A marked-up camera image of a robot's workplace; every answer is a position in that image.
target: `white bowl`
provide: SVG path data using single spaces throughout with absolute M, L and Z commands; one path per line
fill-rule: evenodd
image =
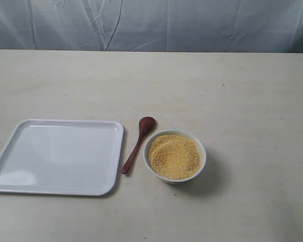
M 192 176 L 185 178 L 185 179 L 169 179 L 169 178 L 163 177 L 163 176 L 157 174 L 156 172 L 154 172 L 154 170 L 150 167 L 150 165 L 148 163 L 148 149 L 149 149 L 149 146 L 152 143 L 152 141 L 160 135 L 180 135 L 180 136 L 187 137 L 190 140 L 194 141 L 194 143 L 196 144 L 198 153 L 200 155 L 200 163 L 201 163 L 198 171 L 195 174 L 193 174 Z M 203 170 L 204 166 L 206 165 L 207 154 L 206 154 L 206 150 L 203 147 L 203 145 L 201 144 L 201 142 L 193 135 L 186 133 L 184 131 L 181 131 L 181 130 L 163 130 L 158 133 L 155 133 L 147 140 L 147 142 L 144 146 L 144 149 L 143 149 L 143 159 L 144 159 L 144 162 L 145 162 L 147 168 L 151 171 L 152 174 L 154 174 L 161 180 L 165 181 L 166 183 L 178 184 L 178 183 L 186 182 L 187 180 L 191 180 L 200 174 L 200 172 Z

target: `white backdrop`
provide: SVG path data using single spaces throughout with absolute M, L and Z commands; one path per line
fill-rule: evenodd
M 0 48 L 303 52 L 303 0 L 0 0 Z

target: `tray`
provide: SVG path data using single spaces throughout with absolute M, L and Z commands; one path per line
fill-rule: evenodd
M 28 119 L 0 154 L 0 192 L 100 196 L 115 184 L 123 126 Z

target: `white table surface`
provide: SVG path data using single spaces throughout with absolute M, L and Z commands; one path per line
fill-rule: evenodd
M 103 198 L 0 195 L 0 242 L 303 241 L 303 54 L 0 50 L 0 151 L 26 118 L 143 116 L 197 136 L 207 164 L 162 183 L 139 153 Z

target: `spoon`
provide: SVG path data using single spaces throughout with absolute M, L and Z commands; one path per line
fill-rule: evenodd
M 132 166 L 132 163 L 138 153 L 142 139 L 146 136 L 146 134 L 148 132 L 150 132 L 155 127 L 155 125 L 156 125 L 156 120 L 152 117 L 143 117 L 139 121 L 139 138 L 138 138 L 137 144 L 136 144 L 135 148 L 133 149 L 133 151 L 131 152 L 127 162 L 122 167 L 122 170 L 121 170 L 122 174 L 126 174 L 130 170 L 130 167 Z

